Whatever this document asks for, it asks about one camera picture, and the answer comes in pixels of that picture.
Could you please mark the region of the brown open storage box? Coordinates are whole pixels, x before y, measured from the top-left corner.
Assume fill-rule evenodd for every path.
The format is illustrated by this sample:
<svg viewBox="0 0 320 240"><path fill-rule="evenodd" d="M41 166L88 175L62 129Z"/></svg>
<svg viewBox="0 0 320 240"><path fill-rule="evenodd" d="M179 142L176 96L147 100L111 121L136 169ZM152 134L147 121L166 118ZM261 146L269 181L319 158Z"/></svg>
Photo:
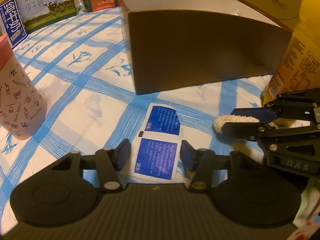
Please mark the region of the brown open storage box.
<svg viewBox="0 0 320 240"><path fill-rule="evenodd" d="M119 0L137 94L272 74L291 29L244 0Z"/></svg>

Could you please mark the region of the green milk carton box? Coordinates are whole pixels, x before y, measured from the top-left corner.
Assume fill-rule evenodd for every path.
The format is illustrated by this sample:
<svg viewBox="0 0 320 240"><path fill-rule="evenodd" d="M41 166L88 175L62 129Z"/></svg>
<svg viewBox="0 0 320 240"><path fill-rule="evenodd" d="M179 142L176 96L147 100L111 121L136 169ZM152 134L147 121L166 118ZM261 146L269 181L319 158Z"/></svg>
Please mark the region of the green milk carton box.
<svg viewBox="0 0 320 240"><path fill-rule="evenodd" d="M79 0L17 0L27 33L78 14Z"/></svg>

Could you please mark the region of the pink lidded patterned cup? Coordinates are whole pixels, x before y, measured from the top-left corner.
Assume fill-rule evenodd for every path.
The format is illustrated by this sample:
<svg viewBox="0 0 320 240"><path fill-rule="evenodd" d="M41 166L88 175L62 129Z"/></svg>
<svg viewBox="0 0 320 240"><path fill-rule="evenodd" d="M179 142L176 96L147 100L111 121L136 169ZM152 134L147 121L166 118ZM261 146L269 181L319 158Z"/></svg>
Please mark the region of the pink lidded patterned cup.
<svg viewBox="0 0 320 240"><path fill-rule="evenodd" d="M1 36L1 125L18 140L30 138L42 125L47 102L17 61L8 36Z"/></svg>

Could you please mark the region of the orange juice bottle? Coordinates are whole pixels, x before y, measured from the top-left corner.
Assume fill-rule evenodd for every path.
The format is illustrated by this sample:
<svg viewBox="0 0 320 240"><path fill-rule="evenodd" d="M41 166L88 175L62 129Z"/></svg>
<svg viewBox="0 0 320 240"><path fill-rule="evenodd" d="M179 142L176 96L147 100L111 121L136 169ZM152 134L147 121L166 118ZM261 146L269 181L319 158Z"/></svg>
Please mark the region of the orange juice bottle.
<svg viewBox="0 0 320 240"><path fill-rule="evenodd" d="M262 95L263 104L281 93L319 87L319 0L302 0L299 23Z"/></svg>

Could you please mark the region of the blue checkered bed sheet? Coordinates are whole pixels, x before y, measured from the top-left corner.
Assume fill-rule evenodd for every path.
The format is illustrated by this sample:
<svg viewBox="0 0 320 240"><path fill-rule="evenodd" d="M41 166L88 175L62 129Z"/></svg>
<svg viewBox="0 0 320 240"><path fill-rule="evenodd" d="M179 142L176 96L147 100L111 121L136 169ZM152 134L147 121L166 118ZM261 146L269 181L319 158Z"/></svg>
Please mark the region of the blue checkered bed sheet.
<svg viewBox="0 0 320 240"><path fill-rule="evenodd" d="M218 154L241 151L261 161L256 142L220 138L212 124L238 107L259 107L269 76L137 95L127 61L118 8L81 11L40 29L15 49L48 103L41 128L18 141L1 129L1 233L16 225L13 188L71 152L92 154L137 135L151 103L176 109L184 139Z"/></svg>

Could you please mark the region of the blue white wipe packets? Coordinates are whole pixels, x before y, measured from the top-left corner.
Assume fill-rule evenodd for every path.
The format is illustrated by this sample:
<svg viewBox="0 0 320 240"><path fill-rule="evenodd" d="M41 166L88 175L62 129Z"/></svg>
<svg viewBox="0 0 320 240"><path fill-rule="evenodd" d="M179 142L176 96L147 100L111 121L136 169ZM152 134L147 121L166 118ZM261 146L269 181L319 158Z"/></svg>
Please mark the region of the blue white wipe packets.
<svg viewBox="0 0 320 240"><path fill-rule="evenodd" d="M157 183L174 182L181 143L182 129L176 109L150 104L132 142L130 174Z"/></svg>

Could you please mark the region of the blue milk carton box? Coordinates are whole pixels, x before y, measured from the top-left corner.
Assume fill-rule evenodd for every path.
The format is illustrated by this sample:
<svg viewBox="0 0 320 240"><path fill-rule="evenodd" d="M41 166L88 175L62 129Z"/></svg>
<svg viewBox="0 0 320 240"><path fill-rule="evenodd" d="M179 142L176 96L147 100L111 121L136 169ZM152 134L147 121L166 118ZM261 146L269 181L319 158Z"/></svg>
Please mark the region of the blue milk carton box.
<svg viewBox="0 0 320 240"><path fill-rule="evenodd" d="M28 36L16 0L1 3L1 35L4 34L7 34L12 48L17 47Z"/></svg>

